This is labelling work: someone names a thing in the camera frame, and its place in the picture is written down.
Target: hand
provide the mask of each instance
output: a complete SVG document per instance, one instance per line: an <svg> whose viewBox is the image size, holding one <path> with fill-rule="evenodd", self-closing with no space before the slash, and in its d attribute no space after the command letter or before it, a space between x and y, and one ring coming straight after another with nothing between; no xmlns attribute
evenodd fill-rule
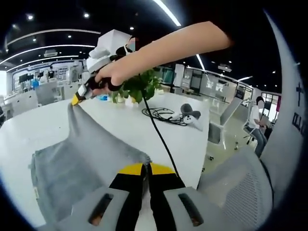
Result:
<svg viewBox="0 0 308 231"><path fill-rule="evenodd" d="M123 82L119 81L118 78L116 78L113 74L112 74L112 69L113 69L113 65L114 63L108 64L105 67L103 67L101 70L99 70L99 72L97 73L97 75L95 76L95 81L98 83L101 81L102 78L105 77L111 77L111 83L114 86L120 86ZM110 93L110 89L108 88L108 84L105 86L105 88L103 89L95 89L93 90L93 95L101 95L101 94L108 94Z"/></svg>

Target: ceiling light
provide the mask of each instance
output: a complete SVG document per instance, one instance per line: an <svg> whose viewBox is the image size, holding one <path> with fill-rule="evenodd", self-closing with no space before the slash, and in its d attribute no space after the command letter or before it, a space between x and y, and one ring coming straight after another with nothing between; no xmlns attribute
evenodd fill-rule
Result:
<svg viewBox="0 0 308 231"><path fill-rule="evenodd" d="M52 47L90 47L90 48L94 48L95 46L91 46L91 45L53 45L53 46L46 46L46 47L37 47L37 48L33 48L33 49L30 49L30 50L23 51L23 52L20 52L18 54L12 55L11 57L9 57L7 59L2 60L0 62L0 65L3 64L6 61L18 56L18 55L21 55L21 54L24 54L24 53L27 53L27 52L31 52L31 51L36 51L36 50L39 50L39 49L52 48Z"/></svg>
<svg viewBox="0 0 308 231"><path fill-rule="evenodd" d="M28 20L29 20L29 21L32 21L32 20L33 20L33 18L34 18L34 16L33 16L33 15L31 15L31 14L28 14L27 18L28 18Z"/></svg>
<svg viewBox="0 0 308 231"><path fill-rule="evenodd" d="M204 66L203 66L202 60L201 60L201 58L200 58L200 55L197 54L196 56L197 56L197 58L198 58L198 60L199 60L199 63L200 63L200 65L201 65L201 67L202 67L202 70L205 71L205 68L204 68Z"/></svg>
<svg viewBox="0 0 308 231"><path fill-rule="evenodd" d="M239 82L239 81L243 81L243 80L246 80L246 79L249 79L249 78L252 78L252 76L249 76L249 77L245 77L245 78L241 78L241 79L239 79L239 80L238 80L238 82Z"/></svg>
<svg viewBox="0 0 308 231"><path fill-rule="evenodd" d="M174 16L174 14L168 9L168 7L161 0L153 0L153 1L169 16L169 18L174 22L176 26L181 26L181 24Z"/></svg>
<svg viewBox="0 0 308 231"><path fill-rule="evenodd" d="M35 62L39 62L39 61L43 61L43 60L49 60L49 59L54 59L54 58L71 58L71 57L78 57L78 55L67 55L67 56L58 56L58 57L48 57L48 58L44 58L44 59L37 59L37 60L33 60L33 61L30 61L30 62L27 62L27 63L24 63L24 64L20 64L16 67L13 67L7 71L12 71L13 69L17 68L17 67L21 67L21 66L24 66L24 65L27 65L27 64L31 64L31 63L35 63Z"/></svg>

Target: potted plant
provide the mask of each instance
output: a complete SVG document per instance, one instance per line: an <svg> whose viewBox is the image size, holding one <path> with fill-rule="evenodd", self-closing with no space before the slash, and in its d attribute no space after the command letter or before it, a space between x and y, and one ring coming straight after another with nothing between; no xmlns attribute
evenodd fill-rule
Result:
<svg viewBox="0 0 308 231"><path fill-rule="evenodd" d="M127 99L130 96L133 103L140 103L142 101L141 90L144 91L145 99L149 100L154 96L156 89L161 89L160 79L155 76L155 71L150 69L125 81L119 91L112 92L112 102L117 103L119 97Z"/></svg>

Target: desk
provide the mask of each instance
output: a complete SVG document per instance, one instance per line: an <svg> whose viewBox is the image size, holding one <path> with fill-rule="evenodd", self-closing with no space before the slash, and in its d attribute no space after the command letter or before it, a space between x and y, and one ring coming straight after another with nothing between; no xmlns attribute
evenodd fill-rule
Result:
<svg viewBox="0 0 308 231"><path fill-rule="evenodd" d="M36 150L61 142L68 136L68 103L70 100L30 110L6 121L0 129L0 173L3 186L22 215L34 227L45 224L45 220L35 199L28 166ZM200 122L204 125L203 131L157 120L155 122L172 153L185 185L196 188L207 147L209 123L207 102L171 93L156 95L148 101L150 107L166 107L178 112L184 103L189 103L194 110L201 111ZM138 108L98 99L87 100L80 105L114 136L147 153L153 162L172 167L149 117L141 113L144 108L143 102ZM93 166L102 167L98 163L96 165L93 163ZM150 214L151 210L148 207L142 209L138 226L140 229L136 230L152 230L148 229L147 220Z"/></svg>

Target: floor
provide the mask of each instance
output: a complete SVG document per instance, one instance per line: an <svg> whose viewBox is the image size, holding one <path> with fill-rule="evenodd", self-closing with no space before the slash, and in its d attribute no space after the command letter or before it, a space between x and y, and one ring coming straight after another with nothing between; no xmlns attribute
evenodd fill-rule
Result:
<svg viewBox="0 0 308 231"><path fill-rule="evenodd" d="M189 97L204 100L209 103L210 121L214 123L219 123L219 116L229 105L228 103L224 103L220 100L206 96L200 97L191 95ZM243 121L240 121L239 119L236 119L232 116L225 125L223 134L224 141L222 141L220 144L208 142L203 174L212 172L218 165L222 164L226 159L231 157L236 151L236 142L238 142L239 148L246 145L248 138L243 138L244 136L247 136L247 133L242 129L243 125ZM251 141L249 145L255 149L257 141Z"/></svg>

